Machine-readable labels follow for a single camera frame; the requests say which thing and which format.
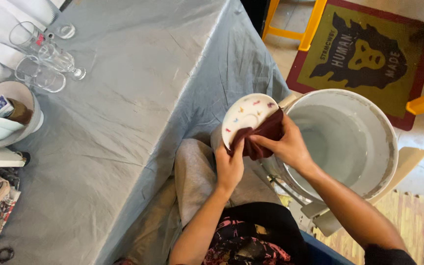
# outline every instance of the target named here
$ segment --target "dish towel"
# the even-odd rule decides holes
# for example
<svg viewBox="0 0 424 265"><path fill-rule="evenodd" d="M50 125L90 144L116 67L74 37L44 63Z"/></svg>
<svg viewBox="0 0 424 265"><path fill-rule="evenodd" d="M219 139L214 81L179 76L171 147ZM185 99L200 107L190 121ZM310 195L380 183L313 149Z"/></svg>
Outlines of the dish towel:
<svg viewBox="0 0 424 265"><path fill-rule="evenodd" d="M248 137L250 135L257 134L274 141L281 140L281 138L284 136L284 132L282 130L283 117L284 112L282 112L282 109L279 108L258 128L254 130L251 127L239 129L237 134L235 134L232 143L230 144L231 150L227 149L228 155L233 156L237 144L244 138L244 157L250 156L251 160L255 161L272 156L273 152L271 150L251 141Z"/></svg>

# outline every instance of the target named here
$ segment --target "bucket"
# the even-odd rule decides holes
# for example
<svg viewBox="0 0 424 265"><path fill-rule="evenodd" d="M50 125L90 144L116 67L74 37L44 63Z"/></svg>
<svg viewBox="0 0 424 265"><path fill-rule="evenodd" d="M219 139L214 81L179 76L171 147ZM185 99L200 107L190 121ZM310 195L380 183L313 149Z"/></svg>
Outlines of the bucket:
<svg viewBox="0 0 424 265"><path fill-rule="evenodd" d="M364 199L379 194L397 168L395 131L385 114L363 96L340 89L290 95L279 103L301 130L312 159ZM324 204L298 172L278 158L260 161L301 196Z"/></svg>

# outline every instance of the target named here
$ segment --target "saucer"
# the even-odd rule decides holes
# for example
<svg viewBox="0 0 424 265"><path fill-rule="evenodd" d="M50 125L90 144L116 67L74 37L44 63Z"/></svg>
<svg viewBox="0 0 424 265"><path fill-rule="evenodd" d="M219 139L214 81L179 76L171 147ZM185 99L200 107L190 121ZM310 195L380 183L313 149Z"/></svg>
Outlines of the saucer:
<svg viewBox="0 0 424 265"><path fill-rule="evenodd" d="M230 150L230 144L242 128L258 128L279 109L274 99L266 94L254 93L237 100L227 111L222 122L222 139Z"/></svg>

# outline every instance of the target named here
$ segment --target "bucket handle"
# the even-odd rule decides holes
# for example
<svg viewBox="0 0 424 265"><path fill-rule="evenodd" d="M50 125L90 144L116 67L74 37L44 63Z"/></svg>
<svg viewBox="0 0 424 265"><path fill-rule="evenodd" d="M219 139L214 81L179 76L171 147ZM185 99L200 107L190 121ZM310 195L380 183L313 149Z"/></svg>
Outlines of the bucket handle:
<svg viewBox="0 0 424 265"><path fill-rule="evenodd" d="M281 100L278 103L278 105L282 109L285 109L286 107L290 106L296 99L297 99L297 96L294 93L291 93L289 96L287 96L283 100Z"/></svg>

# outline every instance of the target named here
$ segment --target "doormat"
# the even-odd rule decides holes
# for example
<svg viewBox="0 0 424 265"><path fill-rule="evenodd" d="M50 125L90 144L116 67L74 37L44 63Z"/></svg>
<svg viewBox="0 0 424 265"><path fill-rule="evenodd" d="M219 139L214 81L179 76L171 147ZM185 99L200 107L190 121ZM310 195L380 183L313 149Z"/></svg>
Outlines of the doormat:
<svg viewBox="0 0 424 265"><path fill-rule="evenodd" d="M409 41L423 22L343 0L328 0L308 52L299 51L287 77L308 93L339 88L376 104L392 125L409 131L405 110L424 83L424 43Z"/></svg>
<svg viewBox="0 0 424 265"><path fill-rule="evenodd" d="M382 197L375 207L400 232L413 260L424 265L424 197L395 190ZM313 235L356 265L364 264L364 250L345 229L326 237L314 228Z"/></svg>

